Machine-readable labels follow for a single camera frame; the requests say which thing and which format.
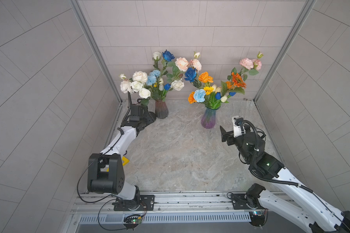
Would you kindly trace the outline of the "dark red glass vase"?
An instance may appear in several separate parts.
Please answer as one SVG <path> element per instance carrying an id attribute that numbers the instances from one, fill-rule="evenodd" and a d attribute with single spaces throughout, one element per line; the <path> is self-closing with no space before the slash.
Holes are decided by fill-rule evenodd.
<path id="1" fill-rule="evenodd" d="M 159 100 L 155 102 L 155 114 L 159 119 L 165 119 L 169 115 L 169 110 L 166 102 Z"/>

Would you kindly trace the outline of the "white rose bouquet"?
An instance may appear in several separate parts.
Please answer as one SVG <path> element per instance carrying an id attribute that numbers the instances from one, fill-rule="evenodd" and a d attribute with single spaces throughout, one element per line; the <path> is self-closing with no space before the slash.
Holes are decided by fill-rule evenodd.
<path id="1" fill-rule="evenodd" d="M 120 74 L 119 78 L 122 80 L 120 83 L 120 90 L 126 94 L 139 93 L 140 104 L 146 107 L 149 104 L 149 98 L 151 97 L 151 91 L 145 87 L 148 81 L 148 75 L 145 72 L 137 71 L 133 74 L 131 79 L 128 79 L 125 74 Z"/>

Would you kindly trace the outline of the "small blue tulip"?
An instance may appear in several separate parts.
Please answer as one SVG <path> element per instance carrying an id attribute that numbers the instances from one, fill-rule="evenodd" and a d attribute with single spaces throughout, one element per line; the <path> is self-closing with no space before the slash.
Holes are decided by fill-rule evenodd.
<path id="1" fill-rule="evenodd" d="M 171 85 L 169 83 L 167 83 L 165 86 L 164 86 L 164 90 L 163 90 L 163 100 L 166 98 L 166 95 L 168 93 L 168 91 L 171 89 Z"/>

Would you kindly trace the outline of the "dark blue rose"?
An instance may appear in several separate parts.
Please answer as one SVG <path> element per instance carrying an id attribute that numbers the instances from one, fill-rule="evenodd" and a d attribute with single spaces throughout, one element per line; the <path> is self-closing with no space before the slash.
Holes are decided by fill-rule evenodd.
<path id="1" fill-rule="evenodd" d="M 162 53 L 162 75 L 167 79 L 169 83 L 172 82 L 173 79 L 173 74 L 171 73 L 173 66 L 175 65 L 174 62 L 175 56 L 166 50 L 165 52 Z"/>

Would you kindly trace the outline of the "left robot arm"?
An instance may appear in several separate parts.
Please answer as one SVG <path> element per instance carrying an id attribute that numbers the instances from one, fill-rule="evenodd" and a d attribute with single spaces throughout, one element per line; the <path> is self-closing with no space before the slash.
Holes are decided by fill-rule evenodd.
<path id="1" fill-rule="evenodd" d="M 137 186 L 125 181 L 123 159 L 129 145 L 145 127 L 154 123 L 156 115 L 140 104 L 131 104 L 118 134 L 100 153 L 94 153 L 88 160 L 88 192 L 109 193 L 122 201 L 126 206 L 140 205 L 140 190 Z"/>

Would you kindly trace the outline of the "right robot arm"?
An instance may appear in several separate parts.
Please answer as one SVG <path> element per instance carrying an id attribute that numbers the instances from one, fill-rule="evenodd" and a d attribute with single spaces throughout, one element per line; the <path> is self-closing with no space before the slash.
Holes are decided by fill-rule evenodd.
<path id="1" fill-rule="evenodd" d="M 233 131 L 220 131 L 222 142 L 238 149 L 240 161 L 249 166 L 255 178 L 273 184 L 294 201 L 289 203 L 255 183 L 244 196 L 227 194 L 235 205 L 271 210 L 307 233 L 350 233 L 350 211 L 327 203 L 282 162 L 265 152 L 264 132 L 247 124 L 235 125 Z"/>

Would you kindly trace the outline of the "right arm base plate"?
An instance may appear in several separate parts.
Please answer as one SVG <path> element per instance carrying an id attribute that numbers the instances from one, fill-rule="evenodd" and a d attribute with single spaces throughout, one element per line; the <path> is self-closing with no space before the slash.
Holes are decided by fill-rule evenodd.
<path id="1" fill-rule="evenodd" d="M 234 210 L 242 209 L 252 209 L 252 210 L 261 210 L 264 209 L 258 201 L 256 196 L 251 194 L 234 194 L 229 192 L 227 198 L 231 200 Z"/>

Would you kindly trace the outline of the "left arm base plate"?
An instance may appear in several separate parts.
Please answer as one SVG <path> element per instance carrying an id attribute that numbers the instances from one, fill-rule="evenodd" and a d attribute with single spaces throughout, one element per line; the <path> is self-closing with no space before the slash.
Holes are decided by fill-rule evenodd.
<path id="1" fill-rule="evenodd" d="M 153 211 L 155 195 L 140 195 L 133 200 L 117 198 L 114 203 L 114 211 Z"/>

